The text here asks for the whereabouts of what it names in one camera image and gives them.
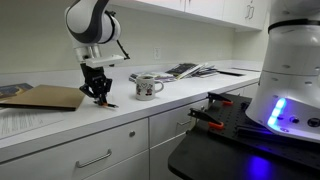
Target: paper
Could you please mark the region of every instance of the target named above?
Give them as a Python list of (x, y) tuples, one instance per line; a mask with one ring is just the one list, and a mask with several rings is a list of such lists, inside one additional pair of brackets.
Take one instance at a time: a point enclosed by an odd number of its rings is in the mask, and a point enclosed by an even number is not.
[(57, 111), (4, 109), (0, 111), (0, 139), (63, 120)]

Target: blue light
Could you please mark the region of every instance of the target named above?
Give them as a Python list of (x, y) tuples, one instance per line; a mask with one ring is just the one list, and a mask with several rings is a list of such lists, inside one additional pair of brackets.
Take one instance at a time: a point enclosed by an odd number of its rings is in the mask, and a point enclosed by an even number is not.
[(276, 106), (274, 107), (270, 118), (268, 119), (268, 125), (274, 125), (277, 121), (278, 116), (282, 113), (285, 108), (287, 101), (285, 98), (281, 98), (278, 100)]
[(285, 105), (286, 105), (286, 99), (285, 98), (281, 98), (277, 102), (276, 108), (282, 109)]

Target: metal handle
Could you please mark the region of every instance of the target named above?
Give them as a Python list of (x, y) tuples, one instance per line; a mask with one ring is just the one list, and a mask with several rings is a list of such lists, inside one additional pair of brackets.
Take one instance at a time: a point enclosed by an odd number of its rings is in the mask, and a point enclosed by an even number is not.
[(245, 19), (247, 19), (250, 16), (250, 9), (251, 9), (251, 6), (248, 5), (247, 6), (247, 15), (246, 15)]
[(190, 121), (183, 122), (183, 123), (177, 122), (177, 124), (180, 125), (180, 126), (184, 126), (184, 125), (189, 124), (189, 123), (191, 123), (191, 120), (190, 120)]
[(251, 8), (250, 8), (250, 11), (251, 11), (251, 9), (252, 9), (252, 13), (251, 13), (251, 16), (249, 17), (249, 19), (252, 19), (252, 18), (253, 18), (253, 15), (254, 15), (254, 7), (251, 7)]
[(93, 163), (98, 162), (98, 161), (100, 161), (100, 160), (102, 160), (102, 159), (108, 158), (109, 156), (111, 156), (111, 154), (112, 154), (111, 149), (108, 149), (108, 152), (107, 152), (106, 155), (101, 156), (101, 157), (99, 157), (99, 158), (97, 158), (97, 159), (95, 159), (95, 160), (89, 161), (89, 162), (84, 163), (84, 164), (80, 164), (80, 162), (77, 161), (77, 162), (76, 162), (76, 167), (77, 167), (77, 168), (84, 168), (84, 167), (86, 167), (86, 166), (89, 166), (90, 164), (93, 164)]

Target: coffee mug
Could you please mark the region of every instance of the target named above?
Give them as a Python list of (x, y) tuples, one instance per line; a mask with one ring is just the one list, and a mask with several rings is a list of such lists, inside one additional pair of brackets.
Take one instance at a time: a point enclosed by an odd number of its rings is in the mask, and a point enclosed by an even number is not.
[[(156, 90), (155, 84), (160, 83), (161, 88)], [(138, 76), (136, 79), (136, 98), (141, 101), (150, 101), (156, 93), (162, 91), (164, 85), (161, 81), (154, 80), (152, 76)]]

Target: cardboard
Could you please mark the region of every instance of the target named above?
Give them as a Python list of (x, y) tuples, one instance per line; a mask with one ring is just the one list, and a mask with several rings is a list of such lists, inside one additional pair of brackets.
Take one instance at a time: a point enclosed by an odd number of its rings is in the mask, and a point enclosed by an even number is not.
[(77, 88), (40, 85), (0, 103), (0, 107), (75, 111), (83, 97)]

